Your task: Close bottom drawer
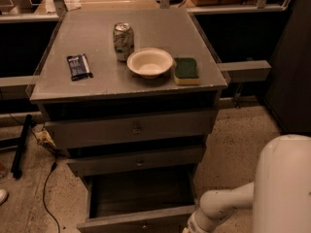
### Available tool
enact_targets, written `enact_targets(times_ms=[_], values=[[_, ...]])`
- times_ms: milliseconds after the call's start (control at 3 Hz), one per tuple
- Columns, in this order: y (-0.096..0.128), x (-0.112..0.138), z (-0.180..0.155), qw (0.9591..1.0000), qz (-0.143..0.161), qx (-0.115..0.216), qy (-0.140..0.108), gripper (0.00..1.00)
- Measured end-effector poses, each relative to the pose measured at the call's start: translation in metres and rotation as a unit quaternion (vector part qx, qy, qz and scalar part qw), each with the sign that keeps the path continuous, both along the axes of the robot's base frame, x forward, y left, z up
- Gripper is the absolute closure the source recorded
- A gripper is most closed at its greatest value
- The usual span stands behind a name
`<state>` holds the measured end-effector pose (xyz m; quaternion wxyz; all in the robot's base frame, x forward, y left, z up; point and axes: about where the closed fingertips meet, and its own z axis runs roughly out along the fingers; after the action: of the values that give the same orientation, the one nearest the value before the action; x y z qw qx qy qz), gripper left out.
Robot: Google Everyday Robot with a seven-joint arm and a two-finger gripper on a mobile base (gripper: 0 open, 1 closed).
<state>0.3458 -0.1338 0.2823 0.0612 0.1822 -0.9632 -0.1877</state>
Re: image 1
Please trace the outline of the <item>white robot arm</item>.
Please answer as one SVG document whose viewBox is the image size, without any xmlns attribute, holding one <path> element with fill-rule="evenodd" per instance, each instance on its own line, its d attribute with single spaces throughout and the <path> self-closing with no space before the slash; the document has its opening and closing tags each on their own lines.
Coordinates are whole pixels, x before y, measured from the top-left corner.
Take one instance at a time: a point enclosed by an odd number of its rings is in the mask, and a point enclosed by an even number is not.
<svg viewBox="0 0 311 233">
<path fill-rule="evenodd" d="M 209 190 L 183 233 L 212 233 L 235 210 L 253 211 L 253 233 L 311 233 L 311 138 L 279 136 L 262 150 L 255 180 Z"/>
</svg>

